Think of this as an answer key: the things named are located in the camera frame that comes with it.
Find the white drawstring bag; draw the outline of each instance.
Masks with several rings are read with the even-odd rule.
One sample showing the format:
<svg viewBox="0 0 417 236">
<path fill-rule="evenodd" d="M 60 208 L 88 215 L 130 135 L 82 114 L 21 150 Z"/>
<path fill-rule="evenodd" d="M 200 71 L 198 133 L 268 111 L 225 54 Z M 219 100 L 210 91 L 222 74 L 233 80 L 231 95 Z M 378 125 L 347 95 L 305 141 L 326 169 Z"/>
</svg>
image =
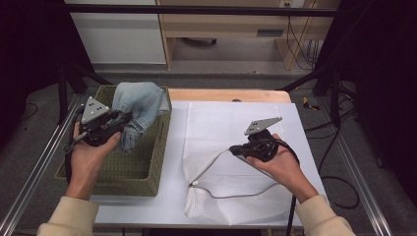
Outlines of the white drawstring bag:
<svg viewBox="0 0 417 236">
<path fill-rule="evenodd" d="M 254 120 L 279 116 L 278 107 L 259 103 L 248 111 L 240 102 L 191 102 L 188 110 L 183 170 L 190 184 L 185 213 L 233 225 L 276 217 L 288 219 L 291 193 L 269 176 L 232 155 L 243 145 Z M 284 139 L 282 125 L 268 128 Z"/>
</svg>

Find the crumpled towel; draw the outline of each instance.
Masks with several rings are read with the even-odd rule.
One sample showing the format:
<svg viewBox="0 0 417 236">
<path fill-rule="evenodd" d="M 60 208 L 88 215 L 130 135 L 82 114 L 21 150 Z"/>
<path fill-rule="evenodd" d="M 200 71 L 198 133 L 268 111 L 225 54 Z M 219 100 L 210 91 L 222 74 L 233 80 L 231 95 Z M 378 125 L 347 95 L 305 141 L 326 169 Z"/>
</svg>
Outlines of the crumpled towel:
<svg viewBox="0 0 417 236">
<path fill-rule="evenodd" d="M 109 121 L 109 124 L 132 112 L 132 120 L 124 128 L 118 149 L 132 150 L 153 124 L 164 96 L 164 90 L 152 82 L 121 83 L 117 86 L 111 109 L 118 110 L 119 117 Z"/>
</svg>

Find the wooden panel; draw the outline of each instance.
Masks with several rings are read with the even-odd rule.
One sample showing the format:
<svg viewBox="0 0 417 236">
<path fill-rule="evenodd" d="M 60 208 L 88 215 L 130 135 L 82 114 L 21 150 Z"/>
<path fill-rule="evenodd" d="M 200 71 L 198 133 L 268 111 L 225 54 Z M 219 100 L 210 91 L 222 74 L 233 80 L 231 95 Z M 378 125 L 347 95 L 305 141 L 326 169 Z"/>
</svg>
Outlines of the wooden panel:
<svg viewBox="0 0 417 236">
<path fill-rule="evenodd" d="M 291 102 L 288 92 L 281 90 L 170 88 L 169 96 L 171 100 Z"/>
</svg>

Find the beige sleeve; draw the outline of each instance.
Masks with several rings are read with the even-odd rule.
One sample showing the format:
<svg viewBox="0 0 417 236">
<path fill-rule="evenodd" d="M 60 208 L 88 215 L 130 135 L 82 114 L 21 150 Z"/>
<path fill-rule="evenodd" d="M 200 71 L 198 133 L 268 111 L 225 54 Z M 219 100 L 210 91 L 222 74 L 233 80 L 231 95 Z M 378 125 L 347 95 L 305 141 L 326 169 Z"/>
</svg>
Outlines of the beige sleeve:
<svg viewBox="0 0 417 236">
<path fill-rule="evenodd" d="M 324 196 L 310 198 L 296 212 L 308 236 L 355 235 L 346 219 L 334 213 Z"/>
<path fill-rule="evenodd" d="M 37 235 L 89 235 L 98 212 L 95 203 L 62 197 L 49 222 L 41 224 Z"/>
</svg>

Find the person's right hand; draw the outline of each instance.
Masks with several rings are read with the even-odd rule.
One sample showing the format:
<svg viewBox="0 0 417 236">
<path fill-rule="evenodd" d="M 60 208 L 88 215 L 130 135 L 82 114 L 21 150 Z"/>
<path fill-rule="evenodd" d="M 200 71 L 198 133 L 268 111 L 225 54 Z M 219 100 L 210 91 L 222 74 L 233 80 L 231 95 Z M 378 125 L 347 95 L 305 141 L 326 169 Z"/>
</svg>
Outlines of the person's right hand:
<svg viewBox="0 0 417 236">
<path fill-rule="evenodd" d="M 273 137 L 280 140 L 277 134 Z M 248 156 L 246 160 L 254 167 L 269 173 L 278 183 L 285 186 L 300 203 L 318 195 L 317 190 L 307 180 L 293 154 L 283 146 L 279 146 L 276 156 L 268 161 Z"/>
</svg>

